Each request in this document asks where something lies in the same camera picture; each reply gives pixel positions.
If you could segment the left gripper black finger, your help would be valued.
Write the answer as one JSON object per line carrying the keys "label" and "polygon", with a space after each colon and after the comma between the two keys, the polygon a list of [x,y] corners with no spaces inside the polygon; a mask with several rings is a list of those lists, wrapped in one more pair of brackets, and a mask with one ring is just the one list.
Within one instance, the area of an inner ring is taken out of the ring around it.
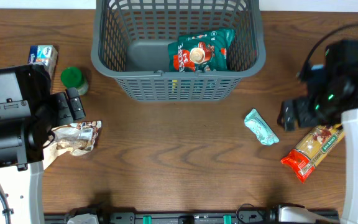
{"label": "left gripper black finger", "polygon": [[71,110],[66,94],[63,92],[54,94],[57,108],[57,126],[67,125],[73,122]]}
{"label": "left gripper black finger", "polygon": [[65,90],[68,97],[68,104],[74,121],[84,119],[86,113],[80,99],[80,95],[76,88],[68,88]]}

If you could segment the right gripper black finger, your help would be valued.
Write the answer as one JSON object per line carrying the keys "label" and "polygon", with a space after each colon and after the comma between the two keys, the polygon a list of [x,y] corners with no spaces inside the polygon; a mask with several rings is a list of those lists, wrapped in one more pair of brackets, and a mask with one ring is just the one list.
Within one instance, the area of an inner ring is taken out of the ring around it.
{"label": "right gripper black finger", "polygon": [[281,104],[277,123],[285,131],[295,130],[295,122],[297,121],[296,102],[296,99],[285,100]]}
{"label": "right gripper black finger", "polygon": [[295,116],[299,128],[313,128],[318,125],[318,119],[311,106],[308,97],[299,97],[295,100]]}

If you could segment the green Nescafe coffee bag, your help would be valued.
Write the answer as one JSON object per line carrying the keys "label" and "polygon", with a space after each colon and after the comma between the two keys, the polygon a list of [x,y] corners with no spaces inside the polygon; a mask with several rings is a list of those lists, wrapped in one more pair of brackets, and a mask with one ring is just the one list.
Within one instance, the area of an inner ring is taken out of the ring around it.
{"label": "green Nescafe coffee bag", "polygon": [[168,45],[171,72],[227,71],[228,49],[236,36],[234,29],[207,30],[178,37]]}

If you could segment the green lid jar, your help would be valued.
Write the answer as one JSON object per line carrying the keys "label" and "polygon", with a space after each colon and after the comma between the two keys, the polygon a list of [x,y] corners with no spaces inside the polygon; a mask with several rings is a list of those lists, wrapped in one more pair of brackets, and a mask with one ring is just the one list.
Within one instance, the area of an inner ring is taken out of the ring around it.
{"label": "green lid jar", "polygon": [[64,69],[60,78],[67,89],[76,88],[79,95],[85,95],[88,92],[89,83],[79,68],[68,67]]}

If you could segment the red spaghetti pasta pack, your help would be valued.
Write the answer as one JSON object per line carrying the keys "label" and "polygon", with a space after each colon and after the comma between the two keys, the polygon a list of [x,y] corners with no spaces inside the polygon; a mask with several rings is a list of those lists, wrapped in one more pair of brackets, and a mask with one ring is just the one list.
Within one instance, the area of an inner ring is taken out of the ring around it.
{"label": "red spaghetti pasta pack", "polygon": [[304,183],[329,152],[344,138],[341,124],[314,127],[285,157],[283,165],[291,167]]}

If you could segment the light blue wipes packet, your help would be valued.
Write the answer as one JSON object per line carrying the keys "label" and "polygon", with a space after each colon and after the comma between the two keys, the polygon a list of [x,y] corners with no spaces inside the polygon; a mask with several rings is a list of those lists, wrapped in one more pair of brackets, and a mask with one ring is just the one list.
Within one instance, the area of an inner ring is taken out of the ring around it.
{"label": "light blue wipes packet", "polygon": [[244,118],[244,124],[255,134],[257,140],[262,145],[271,146],[279,142],[277,135],[255,108]]}

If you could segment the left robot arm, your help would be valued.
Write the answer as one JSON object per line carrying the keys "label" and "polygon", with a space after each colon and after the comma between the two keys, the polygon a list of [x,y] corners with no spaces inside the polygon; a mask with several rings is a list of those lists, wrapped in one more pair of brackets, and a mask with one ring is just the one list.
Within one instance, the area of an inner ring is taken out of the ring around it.
{"label": "left robot arm", "polygon": [[50,89],[41,64],[0,69],[0,223],[44,223],[44,148],[53,128],[85,118],[76,88]]}

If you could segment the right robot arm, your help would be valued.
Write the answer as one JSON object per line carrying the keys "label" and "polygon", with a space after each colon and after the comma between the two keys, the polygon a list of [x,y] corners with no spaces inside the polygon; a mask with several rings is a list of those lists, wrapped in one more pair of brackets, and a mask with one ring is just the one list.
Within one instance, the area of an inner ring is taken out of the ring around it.
{"label": "right robot arm", "polygon": [[346,194],[338,219],[305,208],[283,206],[280,223],[358,223],[358,40],[343,39],[326,47],[321,67],[307,65],[299,79],[308,93],[282,102],[277,123],[286,131],[296,127],[340,125],[346,143]]}

